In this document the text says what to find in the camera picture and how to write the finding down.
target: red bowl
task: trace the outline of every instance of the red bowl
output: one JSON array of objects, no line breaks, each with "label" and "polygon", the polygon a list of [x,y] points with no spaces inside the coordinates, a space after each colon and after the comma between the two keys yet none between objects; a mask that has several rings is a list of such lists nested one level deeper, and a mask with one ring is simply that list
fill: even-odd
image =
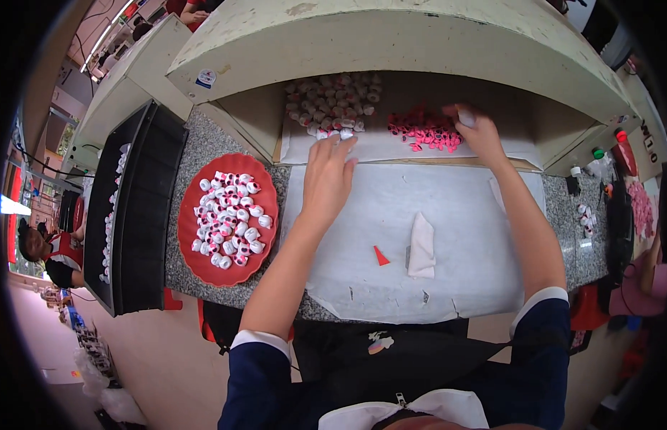
[{"label": "red bowl", "polygon": [[[262,206],[264,213],[274,220],[272,227],[267,229],[259,225],[256,217],[250,217],[248,226],[257,228],[261,234],[258,240],[264,243],[265,247],[261,254],[250,255],[248,264],[243,267],[233,263],[227,270],[220,269],[212,265],[209,257],[191,250],[192,241],[197,239],[197,217],[195,217],[192,208],[200,204],[200,197],[205,194],[200,189],[200,180],[203,178],[211,180],[216,171],[238,174],[249,173],[252,175],[254,181],[260,184],[262,189],[259,193],[250,196],[254,203]],[[226,154],[213,159],[192,178],[191,184],[183,196],[181,209],[178,213],[178,242],[183,260],[196,277],[215,287],[233,287],[237,283],[245,282],[262,265],[264,259],[269,255],[272,245],[274,245],[274,240],[277,238],[277,226],[277,190],[272,183],[272,176],[267,173],[262,163],[251,156],[240,153]]]}]

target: zipper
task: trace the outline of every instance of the zipper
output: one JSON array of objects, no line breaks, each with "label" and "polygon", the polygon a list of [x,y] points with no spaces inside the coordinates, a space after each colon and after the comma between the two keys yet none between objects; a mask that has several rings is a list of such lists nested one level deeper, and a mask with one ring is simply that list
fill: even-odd
[{"label": "zipper", "polygon": [[396,393],[395,398],[398,399],[398,405],[403,408],[407,409],[407,403],[405,402],[405,397],[403,397],[403,393]]}]

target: white sleeve cuff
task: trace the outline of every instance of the white sleeve cuff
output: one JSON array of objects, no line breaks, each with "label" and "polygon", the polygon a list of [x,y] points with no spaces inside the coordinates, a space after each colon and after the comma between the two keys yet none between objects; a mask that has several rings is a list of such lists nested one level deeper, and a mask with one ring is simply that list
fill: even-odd
[{"label": "white sleeve cuff", "polygon": [[274,348],[281,351],[283,355],[286,356],[286,358],[288,358],[288,363],[292,363],[288,343],[280,337],[274,334],[265,333],[264,331],[238,331],[238,334],[236,334],[236,337],[233,339],[233,343],[231,344],[231,349],[238,345],[243,345],[243,343],[251,342],[266,343],[267,345],[273,346]]},{"label": "white sleeve cuff", "polygon": [[512,340],[513,336],[515,336],[515,329],[517,328],[517,324],[520,322],[520,320],[529,312],[534,305],[539,303],[540,301],[544,301],[548,298],[560,298],[562,300],[568,301],[567,298],[567,291],[564,288],[561,287],[546,287],[543,290],[539,290],[534,295],[529,297],[529,300],[527,300],[527,303],[522,306],[522,309],[520,309],[520,312],[517,313],[517,316],[515,317],[515,321],[512,322],[512,325],[510,325],[510,339]]}]

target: pile of white figurines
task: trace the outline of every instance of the pile of white figurines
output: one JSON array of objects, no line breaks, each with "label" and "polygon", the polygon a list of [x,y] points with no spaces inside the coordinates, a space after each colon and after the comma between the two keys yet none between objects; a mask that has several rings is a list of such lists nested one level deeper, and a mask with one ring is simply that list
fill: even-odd
[{"label": "pile of white figurines", "polygon": [[362,116],[374,114],[381,79],[374,73],[341,73],[297,79],[285,87],[286,114],[317,140],[340,133],[341,139],[364,131]]},{"label": "pile of white figurines", "polygon": [[257,240],[261,234],[248,226],[248,220],[256,217],[261,227],[271,228],[272,218],[251,197],[262,189],[253,177],[248,173],[216,172],[213,179],[200,180],[200,188],[206,194],[193,208],[198,239],[192,241],[192,250],[206,255],[212,265],[224,270],[232,262],[244,266],[251,254],[261,254],[265,247]]},{"label": "pile of white figurines", "polygon": [[580,214],[580,225],[585,228],[585,237],[594,236],[594,225],[596,224],[596,213],[591,213],[591,208],[585,204],[577,206],[577,213]]},{"label": "pile of white figurines", "polygon": [[123,173],[123,167],[126,165],[126,160],[128,159],[128,151],[131,149],[131,144],[126,143],[121,146],[121,156],[119,157],[118,166],[116,167],[116,178],[114,182],[116,183],[116,190],[114,194],[109,196],[109,203],[111,203],[111,212],[105,217],[105,242],[106,246],[102,249],[102,254],[105,255],[105,259],[102,260],[102,266],[105,267],[105,272],[100,273],[100,281],[109,283],[109,262],[111,261],[111,229],[114,227],[114,211],[116,210],[116,194],[118,194],[118,186],[121,181],[121,173]]}]

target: pink floor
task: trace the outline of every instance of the pink floor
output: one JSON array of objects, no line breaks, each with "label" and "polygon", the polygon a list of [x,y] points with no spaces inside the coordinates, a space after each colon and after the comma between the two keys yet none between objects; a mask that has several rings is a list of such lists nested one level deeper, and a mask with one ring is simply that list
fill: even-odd
[{"label": "pink floor", "polygon": [[[91,298],[85,288],[77,294]],[[200,335],[197,299],[174,292],[183,310],[149,310],[112,318],[98,302],[75,297],[86,324],[96,325],[109,344],[123,386],[131,392],[151,429],[216,429],[226,400],[228,356]],[[471,319],[469,337],[502,342],[514,314]],[[594,332],[587,351],[572,356],[563,429],[583,429],[615,384],[622,352],[633,334]],[[495,360],[509,362],[505,350]],[[294,381],[299,375],[294,371]]]}]

